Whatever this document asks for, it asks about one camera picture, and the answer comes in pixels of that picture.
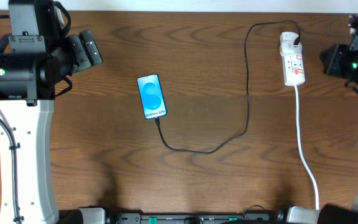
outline green led light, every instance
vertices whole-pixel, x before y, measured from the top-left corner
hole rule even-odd
[[[2,68],[0,68],[0,75],[5,75],[6,74],[6,71]]]
[[[149,224],[157,224],[157,217],[150,217]]]

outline white power cord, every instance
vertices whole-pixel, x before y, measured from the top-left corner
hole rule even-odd
[[[305,161],[305,157],[303,156],[303,152],[302,152],[302,145],[301,145],[301,130],[300,130],[300,122],[299,122],[299,93],[298,93],[298,87],[296,85],[293,86],[295,89],[295,101],[296,101],[296,137],[298,139],[298,149],[299,149],[299,155],[301,157],[302,163],[306,169],[306,171],[308,172],[311,182],[313,183],[313,188],[314,188],[314,196],[316,199],[316,210],[319,210],[319,196],[318,196],[318,188],[317,188],[317,183],[316,183],[316,179],[313,176],[313,173],[310,171],[310,168],[308,166],[308,164]]]

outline green connector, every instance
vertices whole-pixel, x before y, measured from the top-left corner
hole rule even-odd
[[[157,224],[157,217],[150,217],[149,224]]]

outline power plug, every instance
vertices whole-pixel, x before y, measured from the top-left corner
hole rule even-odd
[[[302,53],[302,45],[294,45],[295,39],[298,38],[298,34],[293,32],[284,32],[280,36],[280,55],[283,57],[291,56],[294,54]]]
[[[280,54],[282,55],[283,60],[284,84],[286,86],[301,85],[305,82],[305,71],[303,70],[302,52],[297,49],[294,50],[293,54],[289,54],[288,52],[282,54],[283,46],[288,46],[289,42],[293,44],[296,38],[298,38],[298,34],[293,32],[284,32],[280,36]]]

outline black charging cable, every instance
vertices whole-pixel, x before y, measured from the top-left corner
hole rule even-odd
[[[157,125],[158,127],[158,131],[160,133],[160,137],[161,137],[161,140],[164,144],[165,147],[167,147],[169,150],[171,151],[175,151],[175,152],[191,152],[191,153],[196,153],[196,154],[204,154],[204,155],[208,155],[208,154],[212,154],[218,150],[220,150],[220,148],[222,148],[223,146],[225,146],[227,143],[245,135],[245,133],[247,132],[248,130],[248,124],[249,124],[249,68],[248,68],[248,58],[247,58],[247,40],[248,40],[248,36],[252,30],[252,28],[254,28],[255,26],[262,26],[262,25],[270,25],[270,24],[279,24],[279,23],[292,23],[296,26],[296,28],[298,29],[298,38],[295,39],[294,41],[294,45],[299,45],[300,43],[300,38],[301,38],[301,29],[298,25],[298,23],[296,23],[295,21],[293,20],[283,20],[283,21],[277,21],[277,22],[262,22],[262,23],[258,23],[258,24],[254,24],[252,25],[252,27],[248,30],[248,33],[246,35],[246,39],[244,41],[244,57],[246,59],[246,69],[247,69],[247,85],[246,85],[246,90],[247,90],[247,121],[246,121],[246,127],[244,129],[244,131],[242,133],[240,133],[239,135],[237,136],[234,136],[233,138],[230,138],[229,140],[225,141],[224,143],[222,143],[220,146],[218,146],[216,149],[212,150],[212,151],[209,151],[209,152],[203,152],[203,151],[193,151],[193,150],[187,150],[187,149],[174,149],[172,147],[170,147],[167,142],[165,141],[164,139],[164,136],[162,134],[162,131],[161,131],[161,127],[160,127],[160,119],[159,118],[156,118],[155,119],[155,124]]]
[[[246,219],[246,215],[248,214],[248,212],[253,209],[253,208],[261,208],[263,209],[264,211],[266,211],[266,209],[261,206],[261,205],[251,205],[249,208],[247,208],[244,213],[242,214],[242,219],[245,220]]]

